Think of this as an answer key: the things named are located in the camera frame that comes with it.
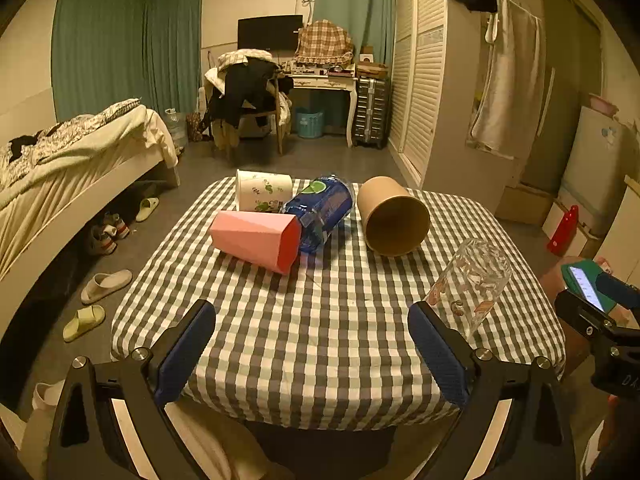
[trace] cable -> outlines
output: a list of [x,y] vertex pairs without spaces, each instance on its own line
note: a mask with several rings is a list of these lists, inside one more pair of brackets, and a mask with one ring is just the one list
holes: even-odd
[[309,23],[311,23],[311,18],[313,16],[314,13],[314,3],[315,0],[302,0],[302,6],[303,7],[309,7],[309,14],[306,17],[306,24],[309,25]]

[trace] louvered door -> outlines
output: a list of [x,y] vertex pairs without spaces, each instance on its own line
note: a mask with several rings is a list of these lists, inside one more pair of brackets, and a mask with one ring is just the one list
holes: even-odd
[[445,0],[417,0],[418,35],[402,152],[418,183],[429,163],[444,64]]
[[396,0],[396,42],[391,75],[391,124],[389,141],[397,152],[402,151],[401,141],[404,114],[409,91],[409,65],[412,46],[412,16],[414,0]]

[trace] monitor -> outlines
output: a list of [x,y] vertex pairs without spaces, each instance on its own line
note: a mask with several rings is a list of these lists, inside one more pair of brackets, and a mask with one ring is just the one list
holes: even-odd
[[238,48],[296,50],[302,14],[238,20]]

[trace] blue basket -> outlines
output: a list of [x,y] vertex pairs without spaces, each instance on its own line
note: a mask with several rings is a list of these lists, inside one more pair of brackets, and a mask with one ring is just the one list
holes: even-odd
[[306,108],[296,108],[296,131],[303,139],[317,139],[322,137],[324,127],[324,113],[310,114]]

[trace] glass cup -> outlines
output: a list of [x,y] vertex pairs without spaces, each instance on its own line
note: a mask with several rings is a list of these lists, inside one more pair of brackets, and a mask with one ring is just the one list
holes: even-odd
[[510,277],[511,263],[503,250],[485,240],[468,238],[424,301],[471,343]]

